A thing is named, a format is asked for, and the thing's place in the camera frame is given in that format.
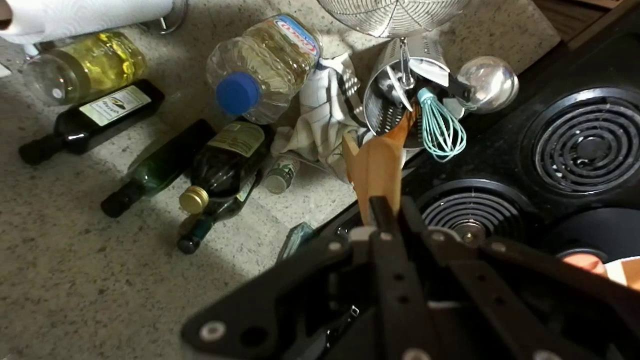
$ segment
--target dark glass bottle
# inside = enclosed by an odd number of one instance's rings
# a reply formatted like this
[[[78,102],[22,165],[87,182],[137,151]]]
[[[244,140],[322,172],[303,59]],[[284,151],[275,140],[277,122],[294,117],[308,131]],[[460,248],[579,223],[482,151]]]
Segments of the dark glass bottle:
[[[128,182],[103,205],[106,216],[122,216],[142,197],[154,197],[171,187],[192,165],[203,146],[215,136],[207,121],[199,121],[178,136],[163,145],[156,153],[147,157],[131,172]]]
[[[165,95],[154,85],[139,81],[109,96],[74,107],[57,118],[50,136],[20,146],[20,158],[26,165],[40,165],[60,151],[84,154],[152,117],[163,100]]]
[[[235,198],[213,201],[203,215],[189,216],[180,224],[178,250],[182,254],[194,254],[217,223],[228,221],[244,208],[246,201],[252,197],[260,179],[262,179],[260,175],[250,176],[250,180],[242,187],[242,190]]]
[[[203,215],[213,202],[233,201],[268,158],[273,133],[252,122],[224,127],[199,154],[192,187],[180,197],[189,215]]]

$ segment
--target beige countertop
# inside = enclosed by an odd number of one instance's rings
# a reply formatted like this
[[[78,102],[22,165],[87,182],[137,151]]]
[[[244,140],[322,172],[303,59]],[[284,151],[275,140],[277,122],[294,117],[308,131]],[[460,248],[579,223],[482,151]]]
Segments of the beige countertop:
[[[175,248],[184,219],[177,198],[187,180],[120,221],[98,210],[154,139],[197,118],[224,122],[204,81],[207,54],[278,10],[306,23],[326,57],[382,43],[336,25],[317,3],[192,0],[187,25],[173,36],[128,31],[148,54],[151,81],[168,96],[158,117],[83,158],[60,154],[39,168],[25,166],[16,151],[50,133],[60,108],[44,108],[26,92],[20,49],[0,43],[0,65],[12,71],[0,78],[3,360],[178,359],[189,314],[268,269],[291,226],[322,224],[353,202],[347,184],[304,168],[282,197],[259,190],[241,216],[215,226],[194,256]],[[479,3],[442,34],[455,71],[479,54],[525,71],[556,43],[530,0]]]

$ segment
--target glass jar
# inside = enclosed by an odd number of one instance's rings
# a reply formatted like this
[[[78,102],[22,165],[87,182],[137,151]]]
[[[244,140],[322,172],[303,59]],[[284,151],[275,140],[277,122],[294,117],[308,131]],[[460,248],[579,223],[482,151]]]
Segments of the glass jar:
[[[78,38],[26,67],[28,86],[49,105],[93,100],[145,74],[145,54],[120,33]]]

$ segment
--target wire whisk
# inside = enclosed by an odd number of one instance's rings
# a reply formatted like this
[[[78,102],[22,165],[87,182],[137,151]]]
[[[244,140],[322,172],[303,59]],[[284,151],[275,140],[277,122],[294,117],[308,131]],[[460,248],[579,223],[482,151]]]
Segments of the wire whisk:
[[[422,145],[439,163],[448,163],[466,149],[458,118],[427,89],[419,92],[422,108]]]

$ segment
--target black stove top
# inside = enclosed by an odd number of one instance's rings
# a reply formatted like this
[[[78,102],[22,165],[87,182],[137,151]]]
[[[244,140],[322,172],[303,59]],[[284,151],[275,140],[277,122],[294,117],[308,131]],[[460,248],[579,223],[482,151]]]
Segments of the black stove top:
[[[405,195],[427,224],[462,238],[501,234],[554,254],[582,247],[640,256],[640,10],[579,50],[558,49],[521,81],[510,108],[462,122],[468,149],[460,157],[415,158]],[[325,233],[356,224],[350,208]]]

